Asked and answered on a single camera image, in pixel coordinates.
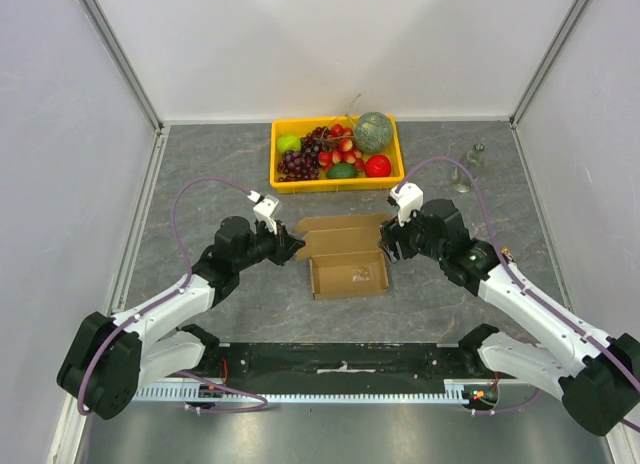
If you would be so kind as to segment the small clear snack wrapper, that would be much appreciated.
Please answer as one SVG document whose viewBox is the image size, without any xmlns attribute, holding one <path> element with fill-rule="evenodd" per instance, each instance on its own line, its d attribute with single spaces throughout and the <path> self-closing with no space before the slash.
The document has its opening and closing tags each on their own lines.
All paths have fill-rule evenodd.
<svg viewBox="0 0 640 464">
<path fill-rule="evenodd" d="M 371 270 L 369 267 L 359 267 L 353 271 L 353 282 L 368 282 L 372 279 Z"/>
</svg>

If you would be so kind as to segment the brown cardboard box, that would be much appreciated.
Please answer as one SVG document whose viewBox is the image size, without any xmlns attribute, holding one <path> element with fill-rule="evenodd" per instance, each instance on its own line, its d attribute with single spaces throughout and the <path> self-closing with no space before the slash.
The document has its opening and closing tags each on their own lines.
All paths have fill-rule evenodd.
<svg viewBox="0 0 640 464">
<path fill-rule="evenodd" d="M 309 262 L 314 299 L 369 297 L 388 291 L 386 256 L 378 243 L 379 226 L 390 219 L 386 213 L 360 214 L 306 217 L 296 224 L 294 232 L 306 243 L 296 259 Z M 352 281 L 359 267 L 370 268 L 370 281 Z"/>
</svg>

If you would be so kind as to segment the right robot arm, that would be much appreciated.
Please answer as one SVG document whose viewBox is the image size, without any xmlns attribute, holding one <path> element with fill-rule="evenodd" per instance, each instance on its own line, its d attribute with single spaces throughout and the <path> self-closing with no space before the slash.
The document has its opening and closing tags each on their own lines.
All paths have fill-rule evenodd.
<svg viewBox="0 0 640 464">
<path fill-rule="evenodd" d="M 531 283 L 505 255 L 470 237 L 452 201 L 391 194 L 397 213 L 380 226 L 380 247 L 393 262 L 417 255 L 435 261 L 447 279 L 499 309 L 535 343 L 480 325 L 459 343 L 467 376 L 487 371 L 515 377 L 559 400 L 596 436 L 608 434 L 639 403 L 639 342 L 618 338 L 568 311 Z"/>
</svg>

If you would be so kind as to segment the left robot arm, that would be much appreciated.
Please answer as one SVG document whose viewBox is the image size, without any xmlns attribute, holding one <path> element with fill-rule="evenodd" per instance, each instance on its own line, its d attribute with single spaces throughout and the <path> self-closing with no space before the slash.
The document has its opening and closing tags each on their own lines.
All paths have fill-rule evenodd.
<svg viewBox="0 0 640 464">
<path fill-rule="evenodd" d="M 104 420 L 121 413 L 141 388 L 190 370 L 208 377 L 219 366 L 207 338 L 181 324 L 225 300 L 242 271 L 265 260 L 282 266 L 304 247 L 282 222 L 222 221 L 211 245 L 173 286 L 125 312 L 88 315 L 79 325 L 56 382 L 80 414 Z"/>
</svg>

